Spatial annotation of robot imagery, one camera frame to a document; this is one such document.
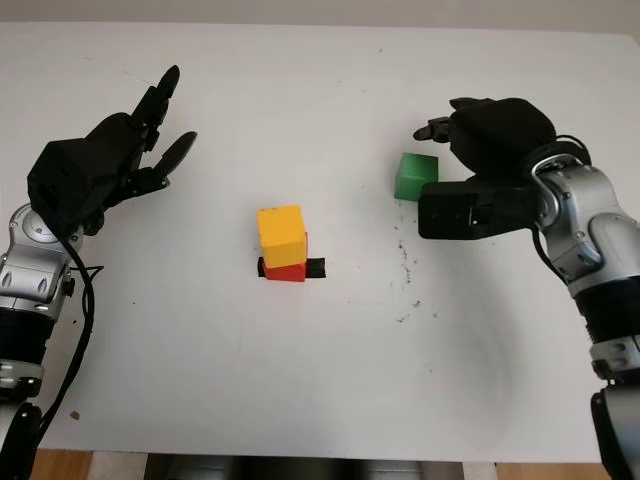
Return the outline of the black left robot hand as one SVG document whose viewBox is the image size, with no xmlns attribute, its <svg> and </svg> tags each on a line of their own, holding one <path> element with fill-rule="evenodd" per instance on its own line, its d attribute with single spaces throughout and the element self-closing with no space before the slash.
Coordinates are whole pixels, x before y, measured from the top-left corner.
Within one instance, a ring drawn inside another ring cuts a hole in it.
<svg viewBox="0 0 640 480">
<path fill-rule="evenodd" d="M 152 151 L 159 139 L 159 127 L 179 79 L 179 67 L 171 66 L 157 85 L 147 89 L 131 114 L 113 114 L 87 135 L 87 139 L 105 152 L 115 166 L 116 179 L 104 201 L 106 208 L 168 187 L 168 176 L 193 146 L 197 133 L 189 131 L 162 154 L 155 166 L 140 166 L 143 154 Z"/>
</svg>

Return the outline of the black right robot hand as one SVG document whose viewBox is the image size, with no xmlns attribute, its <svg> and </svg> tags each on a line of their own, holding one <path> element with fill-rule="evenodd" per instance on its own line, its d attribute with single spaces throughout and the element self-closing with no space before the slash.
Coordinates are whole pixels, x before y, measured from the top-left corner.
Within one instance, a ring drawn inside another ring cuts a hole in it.
<svg viewBox="0 0 640 480">
<path fill-rule="evenodd" d="M 459 97 L 450 105 L 449 116 L 429 120 L 413 139 L 447 143 L 479 177 L 517 177 L 530 153 L 556 139 L 551 120 L 525 99 Z"/>
</svg>

